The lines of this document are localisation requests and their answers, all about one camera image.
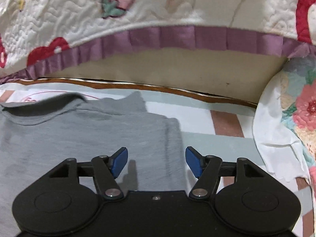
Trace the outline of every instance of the gray shirt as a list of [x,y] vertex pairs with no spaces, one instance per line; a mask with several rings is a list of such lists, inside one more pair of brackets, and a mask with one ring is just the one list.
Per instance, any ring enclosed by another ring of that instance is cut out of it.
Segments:
[[[179,123],[148,113],[139,92],[121,100],[67,93],[3,103],[0,129],[0,236],[18,232],[11,214],[15,196],[69,157],[91,161],[127,147],[129,159],[117,179],[124,192],[185,190]],[[80,183],[93,189],[90,180]]]

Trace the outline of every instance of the beige surface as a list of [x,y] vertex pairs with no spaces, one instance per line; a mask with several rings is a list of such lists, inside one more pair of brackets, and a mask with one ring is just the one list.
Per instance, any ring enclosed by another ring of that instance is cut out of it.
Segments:
[[207,92],[258,102],[286,58],[233,51],[165,48],[115,55],[47,77],[126,81]]

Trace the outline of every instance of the blue gripper pad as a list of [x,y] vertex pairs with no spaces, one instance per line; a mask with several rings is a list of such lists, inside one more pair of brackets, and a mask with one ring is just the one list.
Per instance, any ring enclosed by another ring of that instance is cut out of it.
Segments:
[[128,159],[128,151],[125,147],[120,148],[116,153],[111,156],[113,159],[113,166],[111,168],[111,174],[116,179],[125,167]]
[[203,160],[202,159],[203,159],[203,156],[200,153],[198,153],[194,148],[189,146],[185,149],[186,163],[188,164],[193,175],[196,178],[199,178],[203,173],[203,169],[202,169]]

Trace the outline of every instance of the brown wooden edge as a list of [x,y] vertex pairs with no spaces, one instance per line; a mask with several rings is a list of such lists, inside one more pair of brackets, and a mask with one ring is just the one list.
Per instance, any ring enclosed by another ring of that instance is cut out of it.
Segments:
[[147,86],[147,85],[141,85],[141,84],[95,83],[95,82],[77,81],[77,80],[60,79],[60,78],[38,79],[34,81],[17,80],[17,81],[12,81],[11,83],[19,83],[25,86],[32,85],[32,84],[40,84],[40,83],[68,83],[68,84],[87,86],[94,89],[114,89],[115,88],[115,89],[148,90],[148,91],[173,93],[173,94],[190,97],[190,98],[208,102],[208,103],[231,103],[231,104],[238,104],[238,105],[243,105],[243,106],[247,106],[251,108],[257,107],[257,105],[254,103],[237,100],[233,98],[224,98],[221,96],[219,97],[203,96],[203,95],[199,95],[198,93],[185,92],[185,91],[173,89],[170,87]]

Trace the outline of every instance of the black robotic gripper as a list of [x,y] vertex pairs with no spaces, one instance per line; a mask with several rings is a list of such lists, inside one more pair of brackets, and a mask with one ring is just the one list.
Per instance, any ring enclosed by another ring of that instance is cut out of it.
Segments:
[[[297,197],[246,158],[223,162],[187,147],[185,158],[198,181],[185,191],[129,191],[115,181],[127,162],[114,155],[78,163],[68,158],[22,191],[12,205],[18,237],[229,237],[295,236]],[[80,185],[93,177],[97,193]],[[217,193],[220,178],[235,183]]]

